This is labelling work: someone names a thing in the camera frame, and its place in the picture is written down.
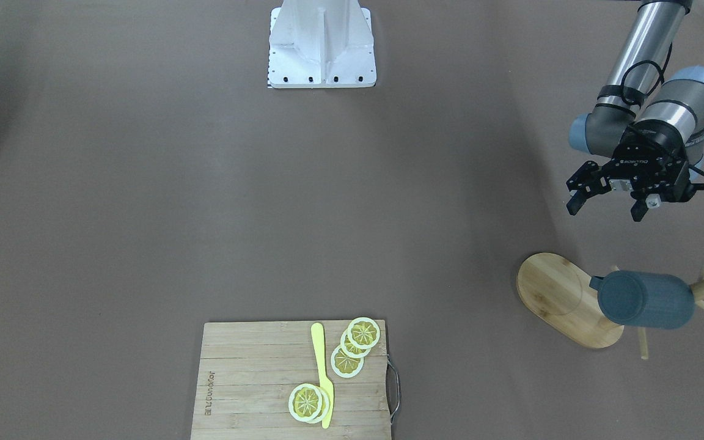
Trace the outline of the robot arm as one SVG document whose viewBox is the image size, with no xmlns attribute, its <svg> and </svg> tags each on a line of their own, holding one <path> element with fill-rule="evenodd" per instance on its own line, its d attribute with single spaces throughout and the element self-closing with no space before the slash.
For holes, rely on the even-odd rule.
<svg viewBox="0 0 704 440">
<path fill-rule="evenodd" d="M 570 215 L 589 198 L 624 192 L 640 222 L 653 208 L 704 191 L 704 66 L 665 77 L 674 37 L 691 10 L 690 1 L 640 3 L 593 111 L 570 127 L 570 147 L 606 159 L 584 162 L 567 179 Z"/>
</svg>

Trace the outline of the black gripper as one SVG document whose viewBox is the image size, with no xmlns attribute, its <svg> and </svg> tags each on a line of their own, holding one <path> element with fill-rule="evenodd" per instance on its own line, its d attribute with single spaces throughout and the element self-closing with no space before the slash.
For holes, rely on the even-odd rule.
<svg viewBox="0 0 704 440">
<path fill-rule="evenodd" d="M 634 222 L 642 222 L 662 202 L 687 202 L 692 198 L 688 158 L 679 131 L 665 122 L 637 122 L 626 127 L 623 137 L 603 166 L 584 162 L 566 181 L 573 192 L 566 204 L 577 215 L 589 198 L 611 191 L 633 198 L 629 210 Z"/>
</svg>

